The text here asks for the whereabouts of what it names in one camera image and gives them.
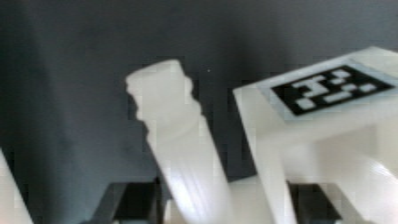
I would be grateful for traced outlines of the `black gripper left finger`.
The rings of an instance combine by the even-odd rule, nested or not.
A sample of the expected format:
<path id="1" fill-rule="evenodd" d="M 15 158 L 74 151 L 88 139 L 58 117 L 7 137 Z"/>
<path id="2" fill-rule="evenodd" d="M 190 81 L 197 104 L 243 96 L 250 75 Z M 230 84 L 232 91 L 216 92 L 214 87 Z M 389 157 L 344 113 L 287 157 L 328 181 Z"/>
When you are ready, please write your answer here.
<path id="1" fill-rule="evenodd" d="M 159 182 L 111 183 L 92 217 L 81 224 L 163 224 Z"/>

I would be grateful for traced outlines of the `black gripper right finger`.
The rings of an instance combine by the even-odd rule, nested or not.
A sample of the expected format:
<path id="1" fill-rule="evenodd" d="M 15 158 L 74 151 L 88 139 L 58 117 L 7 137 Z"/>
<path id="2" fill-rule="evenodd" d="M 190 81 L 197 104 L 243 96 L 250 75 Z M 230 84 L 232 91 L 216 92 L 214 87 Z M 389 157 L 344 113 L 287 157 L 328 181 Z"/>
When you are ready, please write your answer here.
<path id="1" fill-rule="evenodd" d="M 298 224 L 353 224 L 355 219 L 337 207 L 337 192 L 325 183 L 287 183 Z"/>

